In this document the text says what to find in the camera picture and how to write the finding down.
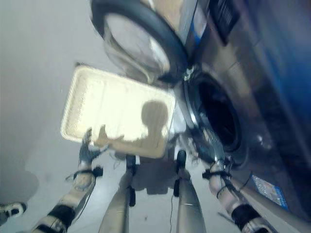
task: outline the white tray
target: white tray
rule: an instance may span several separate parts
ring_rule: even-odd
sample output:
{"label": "white tray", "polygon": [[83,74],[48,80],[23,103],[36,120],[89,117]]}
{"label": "white tray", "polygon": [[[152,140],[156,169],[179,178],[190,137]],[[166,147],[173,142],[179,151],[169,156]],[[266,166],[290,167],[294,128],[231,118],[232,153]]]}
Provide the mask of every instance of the white tray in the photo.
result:
{"label": "white tray", "polygon": [[110,144],[121,152],[160,158],[174,107],[174,95],[163,90],[79,66],[69,90],[61,134],[81,142],[87,129],[92,128],[95,146]]}

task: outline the shoe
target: shoe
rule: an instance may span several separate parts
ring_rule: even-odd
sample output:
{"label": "shoe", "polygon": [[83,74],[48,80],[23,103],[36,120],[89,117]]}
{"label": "shoe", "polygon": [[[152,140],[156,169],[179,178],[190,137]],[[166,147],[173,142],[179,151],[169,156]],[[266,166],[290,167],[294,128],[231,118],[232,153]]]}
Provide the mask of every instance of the shoe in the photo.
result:
{"label": "shoe", "polygon": [[26,211],[26,204],[13,202],[7,205],[0,205],[0,212],[5,212],[7,217],[19,217]]}

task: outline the sticker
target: sticker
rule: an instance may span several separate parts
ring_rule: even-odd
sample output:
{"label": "sticker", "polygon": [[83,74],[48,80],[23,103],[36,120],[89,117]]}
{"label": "sticker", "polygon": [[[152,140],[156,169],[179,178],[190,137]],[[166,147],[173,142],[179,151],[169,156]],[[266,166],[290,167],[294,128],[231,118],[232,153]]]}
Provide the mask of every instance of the sticker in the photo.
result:
{"label": "sticker", "polygon": [[286,201],[284,199],[283,193],[281,189],[273,184],[252,175],[252,179],[255,182],[257,191],[264,195],[265,197],[269,198],[271,201],[275,202],[276,204],[280,205],[284,209],[288,210]]}

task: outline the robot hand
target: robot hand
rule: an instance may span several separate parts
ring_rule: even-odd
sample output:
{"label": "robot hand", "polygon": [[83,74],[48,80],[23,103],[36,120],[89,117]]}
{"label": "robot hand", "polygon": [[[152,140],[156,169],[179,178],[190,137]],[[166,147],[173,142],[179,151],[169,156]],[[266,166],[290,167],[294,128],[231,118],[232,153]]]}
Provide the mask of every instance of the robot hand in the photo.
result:
{"label": "robot hand", "polygon": [[71,190],[35,225],[33,233],[65,233],[73,220],[79,218],[77,216],[83,211],[94,189],[96,177],[103,175],[101,167],[92,170],[92,161],[109,147],[90,150],[91,136],[92,129],[89,129],[80,147],[78,171],[69,176],[73,178]]}
{"label": "robot hand", "polygon": [[91,137],[92,137],[92,129],[90,128],[84,134],[82,140],[82,146],[80,147],[79,153],[79,166],[91,166],[92,161],[109,148],[109,145],[106,145],[101,149],[90,150],[89,144],[91,143]]}

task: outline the floor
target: floor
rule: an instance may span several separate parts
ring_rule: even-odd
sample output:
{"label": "floor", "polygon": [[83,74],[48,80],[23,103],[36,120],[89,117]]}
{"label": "floor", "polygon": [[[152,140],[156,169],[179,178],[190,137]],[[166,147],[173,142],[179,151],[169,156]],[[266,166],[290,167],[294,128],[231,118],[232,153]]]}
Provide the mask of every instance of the floor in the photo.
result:
{"label": "floor", "polygon": [[[122,73],[107,58],[91,21],[88,0],[0,0],[0,202],[24,201],[28,210],[10,219],[0,232],[28,232],[71,184],[65,178],[77,168],[79,144],[64,140],[60,121],[75,64],[85,63]],[[87,207],[70,233],[98,231],[125,171],[125,162],[106,153],[95,161],[104,167]],[[239,230],[202,179],[204,167],[188,160],[201,202],[207,232]],[[167,170],[158,170],[162,175]],[[130,209],[130,232],[170,232],[174,178],[161,192],[147,194],[142,182]],[[173,198],[175,232],[178,199]]]}

